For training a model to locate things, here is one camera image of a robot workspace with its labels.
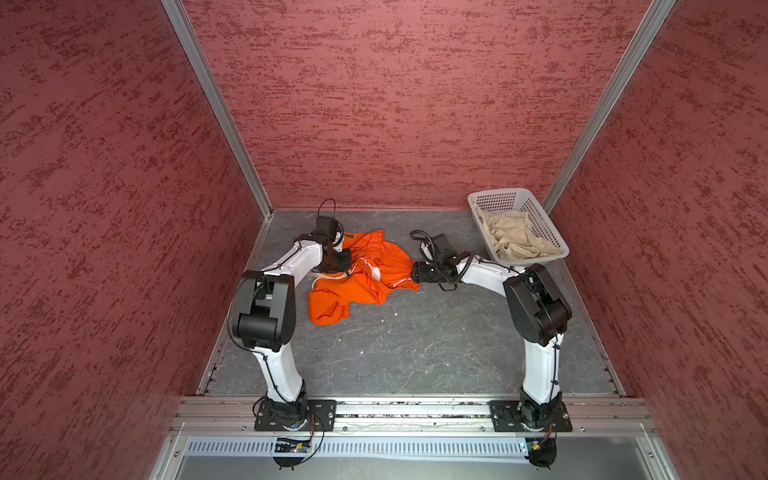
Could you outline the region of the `orange shorts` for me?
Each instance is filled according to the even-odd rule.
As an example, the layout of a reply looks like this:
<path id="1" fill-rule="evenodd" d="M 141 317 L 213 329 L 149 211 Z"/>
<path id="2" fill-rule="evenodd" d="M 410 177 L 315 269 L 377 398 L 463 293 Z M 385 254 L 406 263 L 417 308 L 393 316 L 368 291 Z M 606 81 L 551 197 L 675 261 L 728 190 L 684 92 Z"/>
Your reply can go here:
<path id="1" fill-rule="evenodd" d="M 351 305 L 381 305 L 399 290 L 417 291 L 411 277 L 413 260 L 381 229 L 347 234 L 343 247 L 351 266 L 344 273 L 321 275 L 308 295 L 309 318 L 318 326 L 336 324 L 351 315 Z"/>

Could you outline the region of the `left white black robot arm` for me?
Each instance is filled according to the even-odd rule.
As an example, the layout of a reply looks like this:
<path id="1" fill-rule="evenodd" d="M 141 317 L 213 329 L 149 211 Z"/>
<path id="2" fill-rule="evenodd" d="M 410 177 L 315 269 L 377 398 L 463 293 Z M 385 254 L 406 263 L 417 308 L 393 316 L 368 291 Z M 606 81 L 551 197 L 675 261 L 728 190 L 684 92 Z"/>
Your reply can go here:
<path id="1" fill-rule="evenodd" d="M 291 347 L 297 325 L 296 287 L 310 273 L 345 273 L 351 253 L 342 247 L 344 228 L 333 216 L 319 215 L 313 231 L 294 239 L 291 248 L 262 270 L 238 281 L 230 304 L 227 332 L 235 346 L 253 355 L 266 382 L 256 425 L 275 423 L 300 430 L 311 418 L 305 381 Z"/>

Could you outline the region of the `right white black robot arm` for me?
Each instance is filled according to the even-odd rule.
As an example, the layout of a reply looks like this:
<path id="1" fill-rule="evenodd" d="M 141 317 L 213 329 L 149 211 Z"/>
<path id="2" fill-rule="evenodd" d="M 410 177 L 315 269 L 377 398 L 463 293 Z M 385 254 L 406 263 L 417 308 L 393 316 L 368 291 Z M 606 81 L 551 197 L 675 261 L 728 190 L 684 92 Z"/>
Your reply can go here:
<path id="1" fill-rule="evenodd" d="M 524 379 L 517 406 L 505 412 L 493 407 L 491 413 L 505 427 L 556 432 L 565 415 L 560 360 L 572 309 L 547 268 L 538 263 L 507 266 L 459 253 L 443 234 L 413 230 L 409 237 L 419 243 L 422 255 L 411 270 L 415 283 L 437 284 L 446 292 L 473 285 L 506 299 L 513 327 L 524 341 Z"/>

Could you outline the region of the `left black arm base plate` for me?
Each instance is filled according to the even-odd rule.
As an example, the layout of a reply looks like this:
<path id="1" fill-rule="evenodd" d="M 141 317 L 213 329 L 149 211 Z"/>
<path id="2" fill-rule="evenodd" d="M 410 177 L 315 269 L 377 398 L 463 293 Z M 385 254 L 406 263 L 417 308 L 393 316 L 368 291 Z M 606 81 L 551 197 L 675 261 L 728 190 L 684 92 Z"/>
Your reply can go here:
<path id="1" fill-rule="evenodd" d="M 310 399 L 294 403 L 262 401 L 255 410 L 257 432 L 331 432 L 334 429 L 338 402 Z"/>

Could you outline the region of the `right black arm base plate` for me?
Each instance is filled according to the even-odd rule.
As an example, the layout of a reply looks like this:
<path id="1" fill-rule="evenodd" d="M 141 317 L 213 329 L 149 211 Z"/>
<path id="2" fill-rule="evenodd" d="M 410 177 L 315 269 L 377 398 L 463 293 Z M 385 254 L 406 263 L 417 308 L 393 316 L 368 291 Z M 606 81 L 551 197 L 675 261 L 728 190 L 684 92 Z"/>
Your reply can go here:
<path id="1" fill-rule="evenodd" d="M 524 400 L 495 400 L 488 403 L 495 432 L 505 433 L 570 433 L 570 415 L 561 400 L 539 405 Z"/>

